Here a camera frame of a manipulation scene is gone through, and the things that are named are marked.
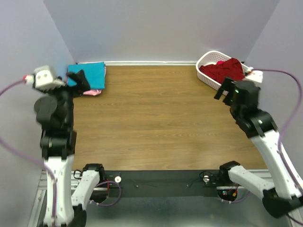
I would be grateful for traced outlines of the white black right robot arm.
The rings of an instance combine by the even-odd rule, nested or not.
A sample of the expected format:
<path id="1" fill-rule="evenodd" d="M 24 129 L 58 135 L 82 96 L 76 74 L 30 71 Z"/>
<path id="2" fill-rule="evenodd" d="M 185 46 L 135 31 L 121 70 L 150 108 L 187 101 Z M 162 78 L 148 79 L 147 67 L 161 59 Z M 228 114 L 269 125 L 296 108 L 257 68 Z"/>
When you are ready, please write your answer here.
<path id="1" fill-rule="evenodd" d="M 230 107 L 236 124 L 258 149 L 272 181 L 258 177 L 235 161 L 220 166 L 218 181 L 223 185 L 237 183 L 244 187 L 262 200 L 264 208 L 274 218 L 302 207 L 303 180 L 286 154 L 273 117 L 258 107 L 260 87 L 252 81 L 225 78 L 214 98 L 220 99 L 224 91 L 227 95 L 223 102 Z"/>

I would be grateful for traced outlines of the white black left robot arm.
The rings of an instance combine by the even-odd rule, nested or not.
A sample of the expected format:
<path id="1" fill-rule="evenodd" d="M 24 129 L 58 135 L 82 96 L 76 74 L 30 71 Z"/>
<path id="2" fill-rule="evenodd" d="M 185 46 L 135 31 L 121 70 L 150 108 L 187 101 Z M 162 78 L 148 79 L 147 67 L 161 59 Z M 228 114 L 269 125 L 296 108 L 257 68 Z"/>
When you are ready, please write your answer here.
<path id="1" fill-rule="evenodd" d="M 76 85 L 68 86 L 50 66 L 34 70 L 34 89 L 44 93 L 34 105 L 36 121 L 42 127 L 40 147 L 47 170 L 47 204 L 44 227 L 84 227 L 86 207 L 95 187 L 105 180 L 102 164 L 87 164 L 75 191 L 71 190 L 71 169 L 77 133 L 73 129 L 73 100 L 90 89 L 83 70 L 67 73 Z"/>

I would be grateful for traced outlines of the teal t-shirt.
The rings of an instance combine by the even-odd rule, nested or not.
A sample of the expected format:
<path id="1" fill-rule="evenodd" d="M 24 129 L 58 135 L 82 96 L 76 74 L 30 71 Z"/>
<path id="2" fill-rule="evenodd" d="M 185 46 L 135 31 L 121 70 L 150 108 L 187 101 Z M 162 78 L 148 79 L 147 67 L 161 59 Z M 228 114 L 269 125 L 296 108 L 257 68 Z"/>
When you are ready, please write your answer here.
<path id="1" fill-rule="evenodd" d="M 73 64 L 68 66 L 68 72 L 77 73 L 83 70 L 92 90 L 105 88 L 106 66 L 104 62 Z"/>

